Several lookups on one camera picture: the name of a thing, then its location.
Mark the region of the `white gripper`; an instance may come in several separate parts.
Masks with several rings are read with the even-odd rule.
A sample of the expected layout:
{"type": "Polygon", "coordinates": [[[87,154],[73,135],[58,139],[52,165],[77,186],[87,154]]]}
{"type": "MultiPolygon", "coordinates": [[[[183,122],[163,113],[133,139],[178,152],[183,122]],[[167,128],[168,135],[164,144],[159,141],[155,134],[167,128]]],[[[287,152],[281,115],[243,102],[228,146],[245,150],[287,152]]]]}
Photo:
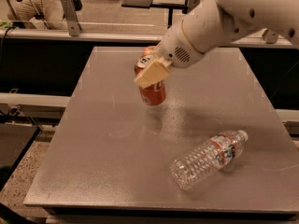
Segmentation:
{"type": "Polygon", "coordinates": [[[157,45],[157,54],[162,57],[153,59],[134,79],[142,89],[166,79],[172,63],[177,68],[188,68],[205,56],[187,36],[184,20],[177,21],[167,30],[157,45]]]}

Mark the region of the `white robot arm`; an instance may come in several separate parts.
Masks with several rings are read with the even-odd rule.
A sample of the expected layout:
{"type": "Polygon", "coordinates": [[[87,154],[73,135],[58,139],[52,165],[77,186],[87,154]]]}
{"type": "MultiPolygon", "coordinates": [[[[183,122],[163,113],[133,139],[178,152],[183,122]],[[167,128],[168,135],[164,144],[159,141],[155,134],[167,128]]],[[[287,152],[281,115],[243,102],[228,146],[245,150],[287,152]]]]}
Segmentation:
{"type": "Polygon", "coordinates": [[[299,0],[204,0],[167,30],[135,84],[147,88],[167,78],[172,66],[187,68],[263,28],[298,45],[299,0]]]}

